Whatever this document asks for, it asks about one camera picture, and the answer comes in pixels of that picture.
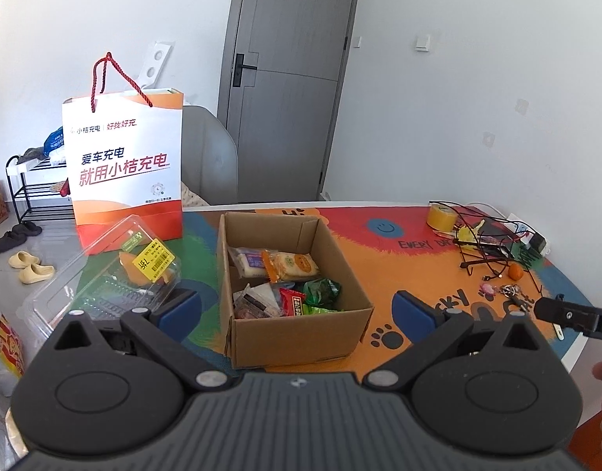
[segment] bag handle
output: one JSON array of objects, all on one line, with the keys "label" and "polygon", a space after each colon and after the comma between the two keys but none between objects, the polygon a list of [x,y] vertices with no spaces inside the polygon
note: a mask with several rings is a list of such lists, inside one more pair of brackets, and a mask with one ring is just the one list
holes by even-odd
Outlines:
[{"label": "bag handle", "polygon": [[104,85],[105,85],[105,77],[107,75],[107,62],[111,62],[111,65],[113,65],[114,69],[118,71],[118,74],[120,74],[126,81],[129,82],[129,84],[137,91],[138,94],[140,94],[142,96],[142,99],[146,101],[146,103],[152,108],[153,107],[153,103],[151,102],[151,100],[148,98],[147,95],[144,94],[144,92],[142,92],[142,89],[138,86],[137,83],[135,83],[135,81],[133,81],[131,78],[129,78],[126,74],[124,74],[124,71],[120,68],[120,66],[118,65],[118,62],[116,62],[113,59],[113,56],[111,56],[111,52],[108,51],[107,55],[105,55],[104,57],[102,57],[98,62],[96,62],[94,64],[94,70],[93,70],[93,81],[92,81],[92,97],[91,97],[91,104],[92,104],[92,113],[96,112],[96,100],[95,100],[95,95],[96,95],[96,68],[98,67],[98,65],[102,63],[102,86],[101,86],[101,91],[99,93],[103,93],[104,92]]}]

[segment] black metal shelf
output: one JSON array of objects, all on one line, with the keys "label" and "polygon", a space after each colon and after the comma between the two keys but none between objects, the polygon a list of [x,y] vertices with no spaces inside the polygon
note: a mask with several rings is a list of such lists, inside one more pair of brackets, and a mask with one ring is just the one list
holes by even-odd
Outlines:
[{"label": "black metal shelf", "polygon": [[[13,160],[17,161],[19,158],[19,155],[14,155],[10,157],[7,161],[7,165],[5,166],[5,168],[8,168]],[[50,159],[40,161],[33,168],[29,169],[28,172],[20,173],[18,175],[22,186],[16,192],[13,191],[13,185],[11,184],[11,176],[7,171],[7,183],[9,184],[9,193],[11,194],[13,209],[15,211],[15,215],[17,216],[19,223],[28,220],[51,221],[74,219],[74,208],[72,206],[72,203],[49,204],[49,199],[46,199],[49,196],[58,195],[58,192],[55,193],[51,191],[51,186],[53,186],[55,183],[27,183],[27,173],[41,170],[55,170],[57,168],[65,168],[65,164],[52,165]],[[37,203],[35,203],[35,205],[33,206],[31,200],[41,198],[45,199],[45,204],[38,205]]]}]

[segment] chair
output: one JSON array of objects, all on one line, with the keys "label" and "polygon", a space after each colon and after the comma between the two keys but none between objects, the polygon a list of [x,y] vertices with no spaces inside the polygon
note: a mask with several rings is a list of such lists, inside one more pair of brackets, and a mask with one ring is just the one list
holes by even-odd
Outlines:
[{"label": "chair", "polygon": [[184,106],[181,181],[208,204],[237,203],[236,144],[201,106]]}]

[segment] blue smiley face circle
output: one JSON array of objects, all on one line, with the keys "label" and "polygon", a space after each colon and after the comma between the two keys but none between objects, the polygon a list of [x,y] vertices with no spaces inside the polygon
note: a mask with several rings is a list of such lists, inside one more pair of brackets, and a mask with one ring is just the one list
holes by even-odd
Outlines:
[{"label": "blue smiley face circle", "polygon": [[383,220],[381,218],[374,218],[366,223],[366,227],[381,237],[388,237],[390,239],[396,239],[397,237],[403,236],[403,229],[390,220]]}]

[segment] door handle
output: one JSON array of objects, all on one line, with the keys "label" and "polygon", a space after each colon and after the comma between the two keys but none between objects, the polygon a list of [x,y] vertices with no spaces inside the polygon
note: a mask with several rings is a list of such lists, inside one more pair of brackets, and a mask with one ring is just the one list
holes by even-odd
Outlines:
[{"label": "door handle", "polygon": [[256,65],[244,65],[244,55],[242,53],[237,53],[236,63],[233,67],[233,86],[236,88],[242,86],[242,71],[244,69],[256,71],[258,67]]}]

